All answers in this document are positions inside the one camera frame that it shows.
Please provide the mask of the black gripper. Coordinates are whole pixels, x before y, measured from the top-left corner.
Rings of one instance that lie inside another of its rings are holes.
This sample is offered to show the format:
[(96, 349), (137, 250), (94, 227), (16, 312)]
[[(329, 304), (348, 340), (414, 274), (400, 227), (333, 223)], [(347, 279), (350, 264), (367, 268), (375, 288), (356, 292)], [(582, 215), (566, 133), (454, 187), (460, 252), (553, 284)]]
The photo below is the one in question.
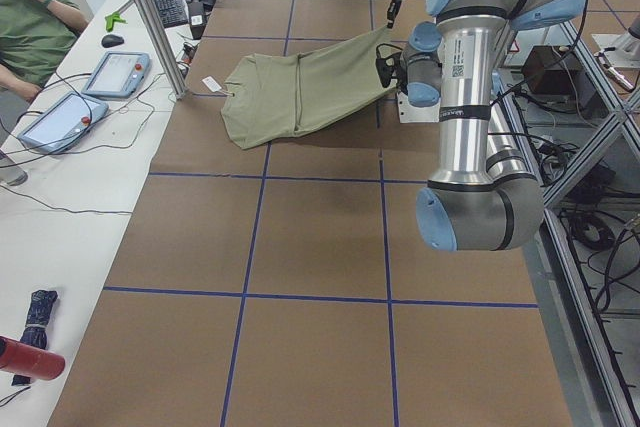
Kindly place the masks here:
[(390, 0), (389, 7), (387, 9), (387, 24), (386, 27), (392, 29), (395, 25), (395, 19), (399, 13), (402, 5), (402, 0)]
[(376, 71), (380, 83), (384, 88), (390, 87), (393, 81), (398, 82), (398, 68), (400, 65), (400, 58), (400, 54), (391, 54), (386, 57), (378, 56), (376, 58)]

